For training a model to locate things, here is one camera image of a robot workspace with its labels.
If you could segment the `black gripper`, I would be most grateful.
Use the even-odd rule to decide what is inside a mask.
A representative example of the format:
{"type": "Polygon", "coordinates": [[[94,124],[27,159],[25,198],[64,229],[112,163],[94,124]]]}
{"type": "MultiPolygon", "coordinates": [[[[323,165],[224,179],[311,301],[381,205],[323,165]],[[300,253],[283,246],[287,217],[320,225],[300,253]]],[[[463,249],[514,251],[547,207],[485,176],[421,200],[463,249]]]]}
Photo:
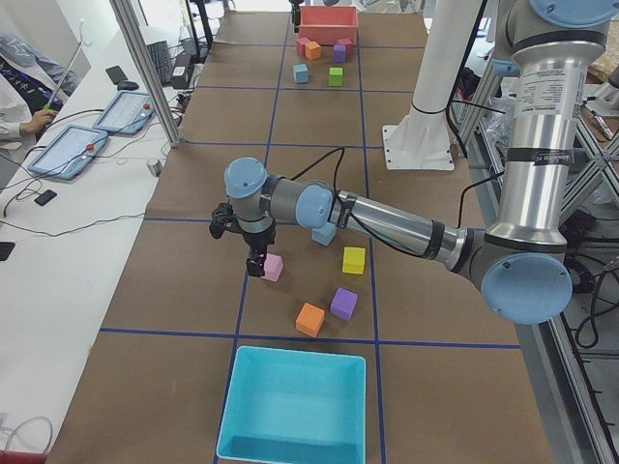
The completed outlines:
{"type": "Polygon", "coordinates": [[[272,222],[266,229],[259,232],[244,231],[242,236],[245,243],[251,248],[246,260],[248,275],[261,277],[261,271],[264,271],[268,256],[266,249],[275,243],[276,224],[272,222]]]}

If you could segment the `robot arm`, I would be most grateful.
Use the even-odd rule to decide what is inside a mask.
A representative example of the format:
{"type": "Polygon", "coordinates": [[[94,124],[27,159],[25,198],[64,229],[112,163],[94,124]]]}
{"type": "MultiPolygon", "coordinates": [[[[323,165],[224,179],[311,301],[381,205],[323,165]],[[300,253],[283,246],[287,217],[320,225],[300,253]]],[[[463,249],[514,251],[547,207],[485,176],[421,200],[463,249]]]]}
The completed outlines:
{"type": "MultiPolygon", "coordinates": [[[[299,26],[301,24],[301,5],[304,0],[289,0],[291,7],[291,22],[294,26],[294,32],[299,32],[299,26]]],[[[323,5],[326,7],[333,7],[339,3],[339,0],[323,0],[323,5]]]]}
{"type": "Polygon", "coordinates": [[[443,263],[514,323],[553,318],[573,292],[559,217],[584,78],[617,12],[614,1],[500,3],[496,48],[519,77],[499,212],[487,229],[449,227],[331,184],[269,174],[257,159],[242,158],[225,169],[227,199],[212,213],[212,236],[240,234],[250,248],[248,272],[262,276],[279,220],[309,229],[333,224],[443,263]]]}

